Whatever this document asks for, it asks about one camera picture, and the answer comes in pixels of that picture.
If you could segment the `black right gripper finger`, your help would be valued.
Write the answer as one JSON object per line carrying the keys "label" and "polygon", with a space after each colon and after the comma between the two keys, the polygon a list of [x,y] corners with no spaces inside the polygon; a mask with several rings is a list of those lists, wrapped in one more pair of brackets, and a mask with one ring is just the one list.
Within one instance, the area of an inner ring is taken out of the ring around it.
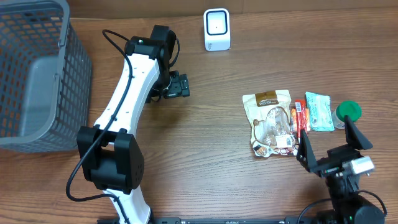
{"label": "black right gripper finger", "polygon": [[296,159],[307,172],[313,172],[313,169],[318,165],[310,144],[310,140],[305,130],[300,131],[300,142]]}
{"label": "black right gripper finger", "polygon": [[369,139],[356,127],[352,119],[345,115],[345,134],[346,142],[357,150],[368,150],[373,148]]}

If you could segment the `green lid jar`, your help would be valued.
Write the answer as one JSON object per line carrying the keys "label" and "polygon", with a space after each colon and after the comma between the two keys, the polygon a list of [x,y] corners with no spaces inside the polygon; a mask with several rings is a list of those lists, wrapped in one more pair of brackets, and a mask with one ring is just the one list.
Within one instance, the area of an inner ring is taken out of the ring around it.
{"label": "green lid jar", "polygon": [[345,128],[345,116],[349,116],[353,122],[356,122],[362,116],[362,109],[355,101],[344,101],[338,105],[332,114],[332,122],[336,129]]}

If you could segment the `orange juice carton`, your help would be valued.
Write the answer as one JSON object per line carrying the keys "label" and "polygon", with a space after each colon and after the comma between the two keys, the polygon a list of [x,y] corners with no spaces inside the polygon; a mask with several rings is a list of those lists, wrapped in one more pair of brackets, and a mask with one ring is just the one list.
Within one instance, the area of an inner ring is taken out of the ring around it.
{"label": "orange juice carton", "polygon": [[[309,132],[311,130],[311,126],[310,126],[310,120],[309,120],[309,109],[305,108],[305,125],[306,125],[306,132]],[[299,129],[298,129],[298,123],[297,123],[297,112],[296,109],[293,108],[291,109],[291,128],[292,128],[292,132],[293,133],[298,133]]]}

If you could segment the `red stick snack packet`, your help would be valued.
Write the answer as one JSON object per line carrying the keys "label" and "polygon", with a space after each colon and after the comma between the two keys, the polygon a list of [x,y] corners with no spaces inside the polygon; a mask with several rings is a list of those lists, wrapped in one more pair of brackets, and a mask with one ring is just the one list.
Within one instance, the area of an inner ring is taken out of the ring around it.
{"label": "red stick snack packet", "polygon": [[298,138],[301,138],[301,130],[306,133],[310,131],[309,109],[306,107],[305,100],[295,100],[296,123]]}

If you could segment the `teal snack packet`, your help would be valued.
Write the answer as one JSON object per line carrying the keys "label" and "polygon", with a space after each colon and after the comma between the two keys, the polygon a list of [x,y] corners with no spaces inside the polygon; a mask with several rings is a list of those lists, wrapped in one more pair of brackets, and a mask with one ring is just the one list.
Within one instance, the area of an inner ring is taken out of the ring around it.
{"label": "teal snack packet", "polygon": [[309,109],[311,130],[334,131],[335,127],[331,118],[330,96],[306,92],[305,97],[307,108]]}

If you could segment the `red white snack packet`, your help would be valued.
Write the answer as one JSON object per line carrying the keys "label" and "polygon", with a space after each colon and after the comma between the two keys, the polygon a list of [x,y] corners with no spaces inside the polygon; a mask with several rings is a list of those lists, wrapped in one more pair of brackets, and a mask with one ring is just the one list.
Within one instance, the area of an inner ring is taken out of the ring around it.
{"label": "red white snack packet", "polygon": [[251,125],[251,147],[257,157],[295,156],[297,139],[290,127],[288,90],[270,90],[242,96]]}

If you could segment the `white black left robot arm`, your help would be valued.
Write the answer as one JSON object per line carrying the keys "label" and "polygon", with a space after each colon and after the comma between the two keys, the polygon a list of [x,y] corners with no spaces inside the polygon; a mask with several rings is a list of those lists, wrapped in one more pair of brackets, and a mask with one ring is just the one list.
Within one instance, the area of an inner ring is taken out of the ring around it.
{"label": "white black left robot arm", "polygon": [[[72,201],[109,198],[118,217],[113,223],[153,223],[153,213],[140,187],[144,156],[136,141],[139,118],[145,104],[161,99],[188,97],[186,74],[173,71],[178,59],[174,50],[180,42],[168,26],[154,26],[150,37],[133,36],[124,48],[124,68],[114,93],[92,127],[82,126],[76,141],[80,161],[66,185]],[[71,186],[78,170],[102,191],[99,195],[76,198]]]}

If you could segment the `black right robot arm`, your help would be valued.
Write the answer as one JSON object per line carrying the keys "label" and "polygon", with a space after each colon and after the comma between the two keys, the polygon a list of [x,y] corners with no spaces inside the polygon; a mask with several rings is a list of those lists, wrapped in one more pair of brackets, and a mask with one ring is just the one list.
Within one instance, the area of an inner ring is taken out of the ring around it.
{"label": "black right robot arm", "polygon": [[330,197],[311,203],[298,216],[297,223],[384,223],[387,208],[376,194],[359,189],[360,177],[375,168],[361,150],[373,147],[371,142],[345,116],[346,144],[330,149],[317,160],[305,130],[300,131],[296,159],[309,173],[325,179]]}

